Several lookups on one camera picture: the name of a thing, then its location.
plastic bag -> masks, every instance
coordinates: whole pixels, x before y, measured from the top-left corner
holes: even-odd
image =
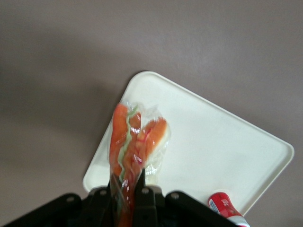
[[[130,103],[116,106],[111,125],[109,163],[115,226],[130,227],[137,181],[145,168],[146,181],[156,183],[170,129],[156,108]]]

gray table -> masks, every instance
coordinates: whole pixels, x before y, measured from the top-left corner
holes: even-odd
[[[0,225],[82,179],[130,78],[152,70],[291,143],[248,212],[303,226],[303,1],[0,1]]]

red container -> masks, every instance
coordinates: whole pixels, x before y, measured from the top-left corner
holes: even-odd
[[[224,192],[213,194],[208,199],[209,208],[240,227],[250,227],[245,218],[234,208]]]

plastic tray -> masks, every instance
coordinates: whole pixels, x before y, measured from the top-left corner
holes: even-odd
[[[122,100],[156,105],[170,124],[157,183],[164,195],[182,190],[207,204],[223,191],[245,215],[294,156],[292,145],[155,72],[134,76]],[[109,139],[107,130],[84,176],[88,192],[108,184]]]

screw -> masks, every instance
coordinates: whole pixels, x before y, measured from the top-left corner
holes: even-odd
[[[142,188],[142,193],[143,194],[148,194],[150,190],[148,188]]]
[[[173,192],[171,195],[170,195],[174,200],[177,200],[179,198],[179,194],[176,193],[176,192]]]
[[[75,200],[74,197],[70,196],[66,199],[67,202],[73,202]]]
[[[102,190],[102,191],[100,191],[100,195],[106,195],[106,190]]]

